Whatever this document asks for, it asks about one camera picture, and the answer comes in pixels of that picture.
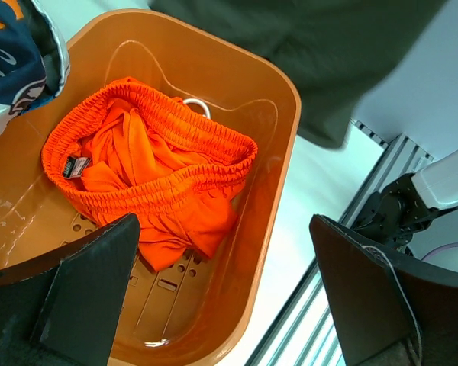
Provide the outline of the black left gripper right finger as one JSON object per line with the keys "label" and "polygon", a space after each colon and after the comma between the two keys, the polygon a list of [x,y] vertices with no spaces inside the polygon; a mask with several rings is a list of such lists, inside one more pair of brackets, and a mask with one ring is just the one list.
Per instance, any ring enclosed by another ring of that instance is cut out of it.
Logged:
{"label": "black left gripper right finger", "polygon": [[310,233],[348,365],[458,365],[458,273],[322,215]]}

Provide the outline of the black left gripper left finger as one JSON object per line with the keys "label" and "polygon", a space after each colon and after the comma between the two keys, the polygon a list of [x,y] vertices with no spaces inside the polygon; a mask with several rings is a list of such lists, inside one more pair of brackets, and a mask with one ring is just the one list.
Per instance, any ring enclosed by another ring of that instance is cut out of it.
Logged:
{"label": "black left gripper left finger", "polygon": [[131,276],[133,214],[0,269],[0,365],[105,365]]}

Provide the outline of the bright orange shorts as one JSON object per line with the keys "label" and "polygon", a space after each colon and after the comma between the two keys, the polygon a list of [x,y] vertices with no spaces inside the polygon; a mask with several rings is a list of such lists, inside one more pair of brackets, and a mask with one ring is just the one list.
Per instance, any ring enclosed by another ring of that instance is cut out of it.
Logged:
{"label": "bright orange shorts", "polygon": [[250,137],[136,79],[74,107],[41,153],[45,175],[98,226],[134,214],[155,271],[193,249],[210,258],[237,220],[234,199],[258,153]]}

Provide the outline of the beige hanger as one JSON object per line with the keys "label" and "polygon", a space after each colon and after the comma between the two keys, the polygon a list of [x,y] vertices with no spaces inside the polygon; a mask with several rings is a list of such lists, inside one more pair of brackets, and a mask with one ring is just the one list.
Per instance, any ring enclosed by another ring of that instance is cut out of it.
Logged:
{"label": "beige hanger", "polygon": [[186,98],[182,100],[182,103],[183,104],[194,104],[194,105],[199,106],[203,110],[202,115],[208,119],[211,119],[210,109],[207,106],[207,104],[204,103],[202,100],[197,99],[197,98]]}

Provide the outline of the olive green shorts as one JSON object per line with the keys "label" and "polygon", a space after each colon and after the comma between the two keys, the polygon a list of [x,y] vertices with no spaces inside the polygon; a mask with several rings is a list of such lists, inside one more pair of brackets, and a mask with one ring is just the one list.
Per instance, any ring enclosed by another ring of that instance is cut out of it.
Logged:
{"label": "olive green shorts", "polygon": [[298,131],[344,143],[353,109],[405,58],[442,1],[162,0],[150,8],[270,61],[302,100]]}

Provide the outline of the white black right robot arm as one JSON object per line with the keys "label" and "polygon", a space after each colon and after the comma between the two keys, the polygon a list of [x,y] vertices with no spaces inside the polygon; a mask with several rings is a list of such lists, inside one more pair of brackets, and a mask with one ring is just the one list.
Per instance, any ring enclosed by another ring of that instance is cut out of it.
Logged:
{"label": "white black right robot arm", "polygon": [[374,192],[352,230],[403,252],[415,233],[458,210],[458,150]]}

